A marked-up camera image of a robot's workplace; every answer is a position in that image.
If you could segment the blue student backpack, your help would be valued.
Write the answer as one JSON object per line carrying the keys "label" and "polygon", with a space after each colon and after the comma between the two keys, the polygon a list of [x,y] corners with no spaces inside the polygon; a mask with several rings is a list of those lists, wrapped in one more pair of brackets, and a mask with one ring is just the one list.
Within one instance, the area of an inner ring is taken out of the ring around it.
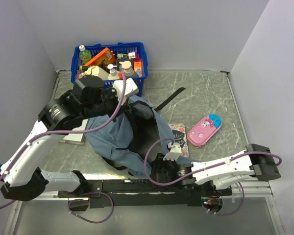
{"label": "blue student backpack", "polygon": [[167,154],[167,145],[174,134],[152,106],[142,97],[128,100],[129,110],[115,121],[86,138],[103,159],[114,168],[127,168],[134,176],[151,173],[151,163],[157,154]]}

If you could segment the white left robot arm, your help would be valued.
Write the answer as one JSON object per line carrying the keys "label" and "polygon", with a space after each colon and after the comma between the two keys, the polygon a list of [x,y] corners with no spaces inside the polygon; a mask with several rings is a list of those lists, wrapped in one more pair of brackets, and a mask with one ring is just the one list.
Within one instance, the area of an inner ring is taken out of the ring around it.
{"label": "white left robot arm", "polygon": [[88,182],[80,171],[48,172],[39,165],[46,155],[68,134],[79,134],[85,119],[108,115],[102,129],[127,107],[127,99],[138,92],[131,78],[116,80],[108,89],[104,81],[92,75],[78,79],[73,88],[53,99],[38,115],[38,120],[22,147],[5,164],[0,165],[0,190],[5,199],[30,201],[44,192],[67,191],[83,196]]}

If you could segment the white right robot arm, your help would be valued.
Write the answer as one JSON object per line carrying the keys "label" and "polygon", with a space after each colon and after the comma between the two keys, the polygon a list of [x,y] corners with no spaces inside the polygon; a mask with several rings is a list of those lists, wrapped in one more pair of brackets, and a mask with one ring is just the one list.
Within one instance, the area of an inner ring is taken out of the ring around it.
{"label": "white right robot arm", "polygon": [[209,195],[215,195],[234,183],[253,177],[260,182],[279,179],[281,163],[282,158],[271,153],[268,147],[253,143],[246,145],[245,150],[221,159],[153,170],[148,179],[158,186],[204,185]]}

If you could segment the cream pump bottle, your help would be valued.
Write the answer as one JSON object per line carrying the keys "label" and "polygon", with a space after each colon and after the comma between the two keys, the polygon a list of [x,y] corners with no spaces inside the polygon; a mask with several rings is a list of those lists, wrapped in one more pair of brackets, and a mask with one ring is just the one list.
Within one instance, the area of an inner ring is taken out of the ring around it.
{"label": "cream pump bottle", "polygon": [[117,66],[116,65],[109,64],[107,66],[107,68],[109,69],[109,75],[108,75],[108,79],[109,80],[119,80],[119,79],[122,78],[122,75],[117,70]]}

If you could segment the grey pump bottle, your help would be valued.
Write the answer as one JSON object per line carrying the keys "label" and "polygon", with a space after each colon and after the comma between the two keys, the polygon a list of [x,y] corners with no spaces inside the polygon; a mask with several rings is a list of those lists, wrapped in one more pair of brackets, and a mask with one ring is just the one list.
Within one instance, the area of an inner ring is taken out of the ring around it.
{"label": "grey pump bottle", "polygon": [[136,78],[139,77],[138,74],[134,71],[132,68],[132,63],[129,60],[119,62],[120,68],[122,71],[124,71],[125,76],[127,78]]}

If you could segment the floral Little Women book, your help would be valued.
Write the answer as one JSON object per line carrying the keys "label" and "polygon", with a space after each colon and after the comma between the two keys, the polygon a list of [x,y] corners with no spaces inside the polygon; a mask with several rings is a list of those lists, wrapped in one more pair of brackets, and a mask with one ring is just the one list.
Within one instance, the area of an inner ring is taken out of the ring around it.
{"label": "floral Little Women book", "polygon": [[188,158],[189,151],[186,138],[186,128],[184,123],[171,123],[169,124],[169,126],[174,134],[175,141],[179,143],[182,149],[182,156]]}

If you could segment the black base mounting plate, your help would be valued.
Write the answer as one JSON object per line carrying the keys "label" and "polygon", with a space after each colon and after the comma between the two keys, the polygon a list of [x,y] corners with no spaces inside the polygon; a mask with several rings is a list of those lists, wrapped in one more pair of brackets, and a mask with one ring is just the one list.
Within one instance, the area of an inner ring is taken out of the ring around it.
{"label": "black base mounting plate", "polygon": [[87,192],[103,192],[112,198],[114,206],[201,206],[202,198],[231,196],[232,189],[216,190],[211,182],[189,188],[160,187],[147,179],[89,180]]}

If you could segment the black packaged item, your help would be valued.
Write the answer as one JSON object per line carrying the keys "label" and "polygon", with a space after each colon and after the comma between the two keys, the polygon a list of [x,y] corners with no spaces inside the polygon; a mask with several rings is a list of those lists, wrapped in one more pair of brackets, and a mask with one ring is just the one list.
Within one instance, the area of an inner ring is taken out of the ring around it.
{"label": "black packaged item", "polygon": [[129,56],[127,54],[123,54],[120,52],[117,53],[117,57],[116,57],[117,66],[121,65],[120,62],[124,62],[128,60],[129,60]]}

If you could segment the orange snack box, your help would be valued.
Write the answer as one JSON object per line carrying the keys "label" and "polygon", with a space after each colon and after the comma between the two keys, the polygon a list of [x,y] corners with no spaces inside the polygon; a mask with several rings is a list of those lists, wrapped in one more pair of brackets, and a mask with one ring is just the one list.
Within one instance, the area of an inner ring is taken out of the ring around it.
{"label": "orange snack box", "polygon": [[104,66],[107,67],[109,64],[114,64],[116,62],[116,57],[112,50],[109,48],[103,49],[96,56],[94,56],[90,61],[88,61],[85,66]]}

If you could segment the white notebook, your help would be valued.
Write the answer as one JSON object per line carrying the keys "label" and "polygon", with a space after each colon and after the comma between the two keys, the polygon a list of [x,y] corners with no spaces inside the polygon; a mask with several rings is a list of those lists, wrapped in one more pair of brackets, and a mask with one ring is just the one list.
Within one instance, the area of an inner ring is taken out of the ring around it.
{"label": "white notebook", "polygon": [[[78,128],[73,129],[73,131],[83,131],[87,129],[88,119],[83,120],[82,125]],[[61,143],[83,145],[85,142],[84,134],[69,134],[60,141]]]}

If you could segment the pink orange bottle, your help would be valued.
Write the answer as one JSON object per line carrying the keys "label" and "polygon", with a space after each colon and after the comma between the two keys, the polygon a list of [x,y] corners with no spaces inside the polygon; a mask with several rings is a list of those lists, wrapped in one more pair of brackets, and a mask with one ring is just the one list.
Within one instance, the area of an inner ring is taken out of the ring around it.
{"label": "pink orange bottle", "polygon": [[143,60],[139,57],[139,55],[136,55],[134,58],[134,71],[139,77],[142,77],[143,75]]}

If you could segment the green drink bottle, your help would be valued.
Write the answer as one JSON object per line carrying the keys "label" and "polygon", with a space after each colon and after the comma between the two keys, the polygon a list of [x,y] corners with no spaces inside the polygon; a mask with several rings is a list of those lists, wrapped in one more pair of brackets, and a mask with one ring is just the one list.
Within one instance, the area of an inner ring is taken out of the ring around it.
{"label": "green drink bottle", "polygon": [[80,45],[78,48],[79,48],[79,58],[81,62],[85,65],[92,59],[92,54],[89,50],[86,49],[84,45]]}

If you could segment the pink cartoon pencil case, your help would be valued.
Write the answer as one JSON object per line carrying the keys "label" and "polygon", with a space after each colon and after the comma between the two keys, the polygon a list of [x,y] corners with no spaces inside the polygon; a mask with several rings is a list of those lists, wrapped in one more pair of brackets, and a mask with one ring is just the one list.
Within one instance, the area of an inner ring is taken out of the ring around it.
{"label": "pink cartoon pencil case", "polygon": [[215,114],[208,114],[187,134],[187,140],[196,148],[204,146],[222,126],[222,120]]}

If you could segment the blue plastic shopping basket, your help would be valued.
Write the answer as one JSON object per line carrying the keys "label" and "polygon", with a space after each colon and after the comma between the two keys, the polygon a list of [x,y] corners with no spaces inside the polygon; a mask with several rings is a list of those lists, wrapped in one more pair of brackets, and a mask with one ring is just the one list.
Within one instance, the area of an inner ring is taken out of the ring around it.
{"label": "blue plastic shopping basket", "polygon": [[141,42],[118,43],[114,45],[96,44],[85,46],[86,55],[80,55],[80,46],[74,51],[71,64],[71,82],[84,75],[98,76],[107,89],[119,79],[124,68],[127,78],[132,78],[142,95],[144,80],[148,77],[147,54]]}

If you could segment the aluminium front rail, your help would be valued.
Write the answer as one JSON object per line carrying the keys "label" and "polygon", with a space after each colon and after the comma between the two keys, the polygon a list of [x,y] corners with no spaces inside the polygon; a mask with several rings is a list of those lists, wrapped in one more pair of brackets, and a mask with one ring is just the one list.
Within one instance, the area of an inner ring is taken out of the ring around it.
{"label": "aluminium front rail", "polygon": [[107,194],[124,194],[124,195],[173,195],[175,193],[184,193],[187,196],[197,195],[201,197],[217,197],[217,196],[234,196],[240,195],[245,191],[247,197],[272,197],[272,191],[267,182],[257,183],[255,179],[248,179],[238,183],[232,183],[225,189],[216,189],[211,181],[201,186],[196,184],[188,184],[186,186],[173,185],[162,187],[152,184],[146,179],[130,179],[130,180],[88,180],[82,183],[78,189],[73,192],[65,190],[52,189],[45,191],[46,188],[25,187],[16,193],[16,200],[30,201],[41,194],[56,192],[59,198],[87,197],[87,193],[104,192]]}

